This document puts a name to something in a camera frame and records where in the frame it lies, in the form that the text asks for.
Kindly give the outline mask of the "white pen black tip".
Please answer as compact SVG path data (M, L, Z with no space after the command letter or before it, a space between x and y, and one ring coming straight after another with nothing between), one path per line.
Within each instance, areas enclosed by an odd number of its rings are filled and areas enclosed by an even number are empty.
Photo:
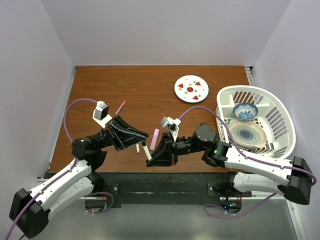
M144 153L147 157L147 160L150 161L152 159L152 156L150 154L148 147L146 145L143 145L142 147L143 147Z

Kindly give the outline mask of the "pink highlighter pen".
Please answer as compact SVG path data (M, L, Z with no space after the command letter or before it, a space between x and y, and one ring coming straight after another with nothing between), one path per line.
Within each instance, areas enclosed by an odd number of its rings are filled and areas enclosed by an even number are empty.
M158 128L155 128L154 132L153 132L152 139L151 139L150 147L149 147L149 149L151 151L154 151L155 148L156 148L156 144L157 144L159 133L160 133L160 130Z

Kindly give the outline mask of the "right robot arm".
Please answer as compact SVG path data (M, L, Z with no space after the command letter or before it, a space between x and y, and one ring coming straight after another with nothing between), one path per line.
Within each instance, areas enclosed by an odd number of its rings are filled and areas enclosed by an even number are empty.
M217 133L205 123L196 127L192 136L173 138L165 132L155 151L146 160L147 167L170 167L178 157L203 152L202 160L211 167L237 169L217 186L224 196L237 193L266 192L284 196L300 205L309 205L314 184L312 171L301 157L292 160L272 158L238 150L217 139Z

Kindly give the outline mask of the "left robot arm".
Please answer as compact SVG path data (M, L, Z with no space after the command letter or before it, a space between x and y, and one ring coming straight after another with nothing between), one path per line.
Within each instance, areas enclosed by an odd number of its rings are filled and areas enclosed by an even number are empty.
M18 227L28 239L36 237L48 225L54 214L86 196L105 194L103 180L95 172L113 146L117 151L145 143L148 134L126 123L120 116L92 117L101 130L75 139L71 144L74 159L45 182L30 190L21 188L12 200L10 230Z

